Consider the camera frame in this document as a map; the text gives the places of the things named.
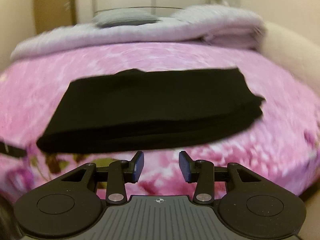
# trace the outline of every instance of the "black folded cloth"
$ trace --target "black folded cloth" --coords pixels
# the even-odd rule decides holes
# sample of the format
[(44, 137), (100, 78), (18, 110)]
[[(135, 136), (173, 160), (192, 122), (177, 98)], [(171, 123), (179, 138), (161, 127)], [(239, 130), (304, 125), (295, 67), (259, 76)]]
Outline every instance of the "black folded cloth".
[(83, 78), (70, 83), (37, 145), (85, 154), (208, 143), (250, 127), (263, 100), (238, 68)]

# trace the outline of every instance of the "mattress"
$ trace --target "mattress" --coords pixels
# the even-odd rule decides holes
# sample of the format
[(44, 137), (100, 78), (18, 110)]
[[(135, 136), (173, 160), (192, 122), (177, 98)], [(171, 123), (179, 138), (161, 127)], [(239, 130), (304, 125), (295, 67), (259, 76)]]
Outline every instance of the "mattress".
[[(220, 141), (144, 151), (143, 172), (137, 184), (126, 184), (128, 196), (192, 197), (196, 185), (183, 180), (178, 165), (181, 150), (193, 159), (212, 161), (215, 166), (238, 162), (297, 195), (302, 193), (320, 173), (320, 99), (289, 72), (257, 52), (200, 42), (102, 45), (13, 63), (0, 76), (0, 136), (7, 143), (26, 148), (28, 157), (14, 159), (0, 154), (0, 193), (14, 202), (24, 192), (84, 163), (105, 166), (114, 160), (129, 160), (135, 154), (40, 152), (36, 140), (70, 81), (132, 68), (166, 71), (234, 66), (244, 74), (250, 90), (266, 99), (263, 117), (249, 129)], [(216, 183), (215, 187), (215, 197), (222, 197), (223, 184)], [(98, 190), (97, 194), (104, 198), (105, 191)]]

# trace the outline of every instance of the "beige wall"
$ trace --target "beige wall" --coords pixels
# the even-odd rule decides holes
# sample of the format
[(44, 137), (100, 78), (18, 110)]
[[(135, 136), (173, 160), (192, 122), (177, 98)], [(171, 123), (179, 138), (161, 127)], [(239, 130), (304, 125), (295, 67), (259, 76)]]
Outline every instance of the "beige wall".
[(320, 45), (320, 0), (241, 0), (241, 7)]
[(0, 0), (0, 72), (16, 45), (35, 33), (32, 0)]

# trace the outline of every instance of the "pink bedsheet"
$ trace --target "pink bedsheet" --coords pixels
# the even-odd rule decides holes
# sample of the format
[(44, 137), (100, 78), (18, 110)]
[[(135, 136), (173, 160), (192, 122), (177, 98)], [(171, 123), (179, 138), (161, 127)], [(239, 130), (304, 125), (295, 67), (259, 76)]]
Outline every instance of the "pink bedsheet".
[[(216, 166), (238, 162), (300, 194), (319, 175), (320, 99), (256, 52), (197, 42), (104, 45), (12, 64), (0, 77), (0, 136), (8, 143), (26, 147), (28, 158), (16, 160), (0, 154), (1, 193), (15, 201), (24, 192), (83, 163), (95, 161), (105, 165), (112, 159), (130, 159), (134, 155), (126, 152), (46, 156), (37, 149), (36, 139), (71, 80), (131, 68), (165, 71), (235, 65), (246, 77), (251, 91), (266, 99), (263, 118), (248, 130), (218, 142), (145, 151), (140, 181), (127, 184), (127, 194), (192, 196), (195, 185), (185, 183), (179, 170), (180, 150)], [(216, 197), (223, 194), (223, 185), (217, 183)]]

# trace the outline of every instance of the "bed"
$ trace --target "bed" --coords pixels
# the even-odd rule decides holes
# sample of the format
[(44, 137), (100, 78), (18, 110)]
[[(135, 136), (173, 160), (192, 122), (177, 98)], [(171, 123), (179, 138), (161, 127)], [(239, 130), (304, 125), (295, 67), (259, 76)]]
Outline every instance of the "bed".
[[(145, 168), (137, 184), (126, 185), (128, 196), (192, 196), (195, 185), (184, 182), (178, 165), (181, 150), (187, 151), (193, 159), (212, 161), (215, 166), (238, 162), (291, 192), (301, 194), (320, 173), (320, 99), (316, 94), (319, 91), (314, 82), (315, 73), (305, 67), (301, 74), (299, 67), (295, 68), (295, 64), (288, 60), (289, 50), (290, 55), (295, 52), (295, 56), (302, 60), (300, 47), (291, 45), (289, 49), (288, 44), (298, 41), (298, 46), (309, 51), (302, 60), (307, 66), (312, 65), (313, 53), (319, 48), (279, 26), (267, 23), (266, 28), (268, 34), (260, 44), (260, 53), (208, 45), (200, 40), (122, 42), (33, 57), (21, 56), (23, 53), (16, 51), (20, 59), (0, 76), (0, 134), (3, 141), (25, 148), (28, 156), (15, 159), (0, 155), (1, 194), (14, 202), (28, 190), (83, 163), (106, 166), (114, 160), (131, 159), (135, 154), (47, 155), (37, 148), (37, 138), (72, 80), (131, 68), (166, 71), (234, 66), (244, 74), (250, 90), (266, 99), (262, 119), (248, 130), (217, 142), (144, 151)], [(31, 47), (24, 52), (31, 53)], [(314, 91), (262, 54), (284, 68), (292, 68), (291, 71)], [(222, 197), (224, 185), (216, 183), (215, 187), (216, 198)], [(97, 194), (104, 198), (105, 190), (99, 189)]]

